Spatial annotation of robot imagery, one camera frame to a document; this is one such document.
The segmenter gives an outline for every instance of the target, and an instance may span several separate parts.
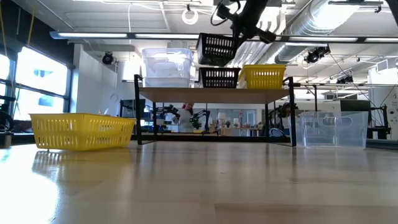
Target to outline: white wall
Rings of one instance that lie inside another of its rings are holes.
[[[104,113],[116,116],[118,74],[75,45],[71,112]]]
[[[135,99],[134,95],[134,83],[133,82],[122,82],[123,75],[125,72],[125,62],[120,62],[118,65],[118,82],[116,85],[119,99],[131,100]],[[134,74],[128,76],[130,79],[134,79]]]
[[[375,68],[369,70],[369,81],[371,84],[395,84],[398,83],[398,73],[396,69],[383,70],[377,72]],[[387,106],[387,121],[391,127],[391,135],[388,139],[398,139],[398,88],[392,87],[373,87],[369,89],[370,100],[377,106]],[[384,124],[379,112],[372,111],[373,119],[379,124]]]

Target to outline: wooden shelf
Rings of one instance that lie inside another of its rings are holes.
[[[288,90],[249,90],[227,88],[140,88],[152,102],[164,103],[254,103],[268,104],[289,95]]]

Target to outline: wooden table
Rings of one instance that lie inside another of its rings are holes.
[[[146,87],[139,93],[152,102],[268,104],[289,95],[289,90]]]

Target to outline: transparent storage container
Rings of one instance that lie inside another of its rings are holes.
[[[142,50],[144,87],[189,87],[192,52],[189,49]]]
[[[368,112],[303,112],[296,126],[297,142],[314,149],[364,149]]]

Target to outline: black wire basket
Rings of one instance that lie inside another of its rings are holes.
[[[217,34],[199,34],[198,62],[201,65],[225,66],[234,59],[237,46],[232,37]]]
[[[240,68],[199,68],[204,88],[236,88]]]

